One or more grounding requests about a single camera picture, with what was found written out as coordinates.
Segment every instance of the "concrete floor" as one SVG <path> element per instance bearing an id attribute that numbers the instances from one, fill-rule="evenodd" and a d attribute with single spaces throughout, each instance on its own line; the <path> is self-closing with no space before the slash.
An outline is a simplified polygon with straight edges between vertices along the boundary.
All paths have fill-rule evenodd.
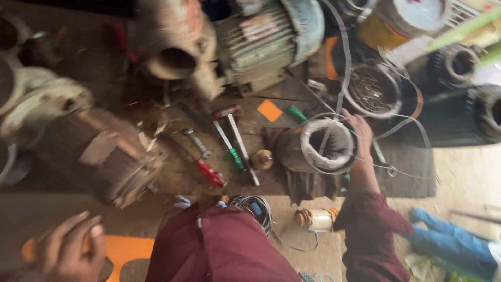
<path id="1" fill-rule="evenodd" d="M 499 239 L 492 225 L 459 216 L 451 216 L 450 209 L 486 214 L 484 204 L 501 205 L 501 174 L 496 169 L 501 162 L 501 145 L 435 150 L 437 197 L 415 199 L 389 199 L 389 204 L 404 216 L 420 206 L 436 216 L 452 220 L 468 230 Z M 294 226 L 293 216 L 298 209 L 290 205 L 288 197 L 267 197 L 273 211 L 274 230 L 286 242 L 308 249 L 315 237 Z M 327 198 L 304 202 L 301 208 L 330 208 L 340 206 L 343 199 L 333 203 Z M 20 249 L 24 242 L 56 226 L 67 217 L 84 210 L 103 215 L 107 234 L 153 238 L 158 223 L 169 204 L 161 197 L 150 196 L 124 210 L 104 207 L 93 199 L 81 195 L 10 194 L 0 196 L 0 269 L 22 264 Z M 271 238 L 273 245 L 289 260 L 296 270 L 329 273 L 335 281 L 343 280 L 343 234 L 322 233 L 315 251 L 298 252 Z M 396 235 L 397 255 L 403 257 L 411 251 L 410 245 Z M 134 261 L 122 269 L 122 281 L 143 281 L 148 261 Z"/>

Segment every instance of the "hammer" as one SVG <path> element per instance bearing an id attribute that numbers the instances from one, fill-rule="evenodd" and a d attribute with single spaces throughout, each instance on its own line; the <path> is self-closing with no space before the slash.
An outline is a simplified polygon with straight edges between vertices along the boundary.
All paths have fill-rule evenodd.
<path id="1" fill-rule="evenodd" d="M 231 129 L 233 130 L 233 134 L 235 134 L 236 141 L 238 142 L 238 147 L 240 148 L 240 152 L 242 153 L 243 161 L 245 162 L 245 165 L 249 170 L 250 177 L 254 182 L 254 186 L 259 186 L 258 176 L 256 175 L 256 172 L 254 171 L 254 169 L 252 169 L 252 167 L 249 164 L 249 155 L 247 154 L 247 150 L 245 150 L 242 137 L 240 136 L 240 132 L 238 132 L 238 127 L 236 127 L 235 119 L 233 118 L 233 114 L 240 111 L 240 109 L 241 108 L 239 105 L 233 104 L 229 107 L 215 111 L 213 115 L 216 120 L 223 117 L 226 117 L 228 119 L 228 122 L 231 125 Z"/>

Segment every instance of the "denim pants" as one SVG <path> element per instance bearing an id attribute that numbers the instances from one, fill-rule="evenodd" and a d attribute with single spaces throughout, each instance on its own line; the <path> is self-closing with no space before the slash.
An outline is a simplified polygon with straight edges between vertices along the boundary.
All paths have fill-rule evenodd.
<path id="1" fill-rule="evenodd" d="M 421 208 L 415 208 L 413 216 L 424 222 L 428 230 L 414 224 L 415 232 L 406 237 L 407 240 L 429 255 L 441 258 L 441 266 L 450 272 L 492 280 L 498 265 L 490 254 L 488 241 L 451 222 L 444 222 Z"/>

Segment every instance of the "orange card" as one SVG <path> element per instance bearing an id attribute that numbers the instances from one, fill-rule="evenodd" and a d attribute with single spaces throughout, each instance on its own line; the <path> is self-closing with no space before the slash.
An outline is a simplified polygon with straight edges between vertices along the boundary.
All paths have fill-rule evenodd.
<path id="1" fill-rule="evenodd" d="M 274 122 L 282 114 L 282 111 L 270 100 L 264 100 L 258 107 L 258 111 L 270 122 Z"/>

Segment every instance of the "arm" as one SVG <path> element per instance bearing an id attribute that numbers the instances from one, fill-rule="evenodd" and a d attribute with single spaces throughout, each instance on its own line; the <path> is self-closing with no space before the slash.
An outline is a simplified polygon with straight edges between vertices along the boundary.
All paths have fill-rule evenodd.
<path id="1" fill-rule="evenodd" d="M 350 171 L 350 185 L 333 229 L 345 230 L 346 278 L 352 281 L 408 282 L 407 270 L 395 255 L 393 232 L 412 234 L 410 222 L 388 207 L 372 165 L 372 130 L 359 115 L 342 114 L 358 135 L 358 156 Z"/>
<path id="2" fill-rule="evenodd" d="M 376 173 L 372 165 L 371 145 L 372 130 L 361 116 L 350 115 L 347 110 L 341 112 L 358 135 L 358 156 L 350 170 L 350 193 L 371 192 L 380 194 Z"/>

